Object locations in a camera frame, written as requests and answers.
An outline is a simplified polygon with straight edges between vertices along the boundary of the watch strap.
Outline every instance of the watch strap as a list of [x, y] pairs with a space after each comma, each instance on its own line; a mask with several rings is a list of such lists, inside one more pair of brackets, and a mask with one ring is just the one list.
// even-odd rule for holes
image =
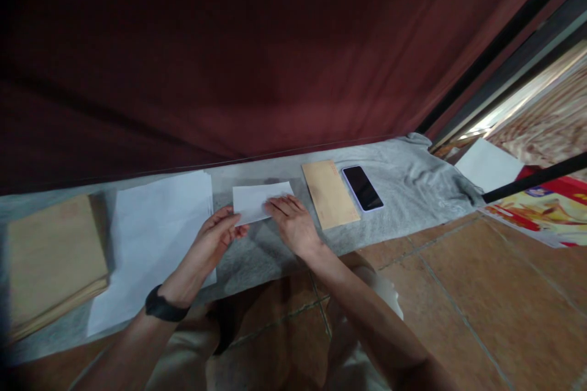
[[147, 299], [145, 300], [145, 313], [168, 322], [179, 322], [184, 319], [190, 311], [190, 308], [181, 309], [168, 303], [163, 296], [159, 296], [157, 293], [160, 287], [161, 284], [151, 290], [147, 295]]

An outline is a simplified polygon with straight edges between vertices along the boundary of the brown floor tile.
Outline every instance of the brown floor tile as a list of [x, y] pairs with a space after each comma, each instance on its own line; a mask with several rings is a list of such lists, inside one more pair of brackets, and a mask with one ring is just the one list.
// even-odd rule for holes
[[324, 312], [324, 319], [326, 319], [326, 325], [328, 326], [328, 331], [332, 334], [332, 325], [330, 324], [330, 319], [328, 317], [328, 303], [330, 302], [330, 298], [323, 299], [320, 301], [320, 306], [322, 311]]
[[116, 334], [92, 343], [33, 360], [12, 369], [26, 390], [67, 390], [78, 375], [102, 350], [110, 345]]
[[422, 255], [517, 389], [568, 389], [576, 380], [587, 321], [488, 223], [447, 235]]
[[464, 225], [467, 222], [475, 220], [476, 218], [480, 217], [480, 215], [480, 212], [475, 211], [474, 213], [471, 213], [468, 216], [456, 219], [454, 221], [451, 221], [450, 223], [445, 223], [433, 228], [424, 229], [423, 231], [409, 235], [409, 237], [414, 247], [420, 247], [434, 239], [437, 239], [438, 237], [443, 236], [445, 233], [450, 232], [451, 230]]
[[329, 345], [315, 306], [211, 359], [208, 389], [318, 390], [326, 378]]
[[393, 260], [413, 251], [414, 248], [407, 237], [382, 241], [359, 249], [357, 252], [376, 270], [390, 264]]
[[440, 286], [417, 255], [381, 270], [395, 284], [404, 322], [462, 390], [507, 389]]
[[246, 313], [237, 340], [318, 301], [308, 271], [268, 283]]
[[483, 216], [483, 220], [554, 281], [583, 313], [587, 313], [587, 247], [552, 249], [491, 217]]

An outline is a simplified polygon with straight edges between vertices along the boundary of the maroon fabric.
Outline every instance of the maroon fabric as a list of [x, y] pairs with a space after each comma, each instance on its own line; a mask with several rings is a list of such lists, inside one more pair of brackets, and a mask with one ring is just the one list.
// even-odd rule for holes
[[0, 188], [405, 134], [524, 1], [18, 0]]

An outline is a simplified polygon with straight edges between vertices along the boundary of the phone screen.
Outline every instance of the phone screen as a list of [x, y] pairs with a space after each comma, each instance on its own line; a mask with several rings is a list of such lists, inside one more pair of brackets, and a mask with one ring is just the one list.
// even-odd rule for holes
[[383, 206], [383, 202], [377, 195], [373, 185], [371, 185], [363, 168], [360, 166], [345, 168], [342, 172], [353, 189], [363, 211], [370, 211]]

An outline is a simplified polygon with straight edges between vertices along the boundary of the wrist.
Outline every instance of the wrist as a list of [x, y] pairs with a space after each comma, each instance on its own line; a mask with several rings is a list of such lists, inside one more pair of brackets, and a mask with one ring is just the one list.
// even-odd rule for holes
[[297, 255], [309, 266], [314, 261], [320, 260], [320, 255], [324, 252], [325, 249], [330, 250], [330, 248], [324, 244], [322, 240], [318, 239], [317, 241], [303, 246], [300, 251], [297, 252]]
[[163, 282], [158, 294], [171, 305], [185, 309], [194, 302], [203, 283], [199, 274], [182, 271], [180, 266]]

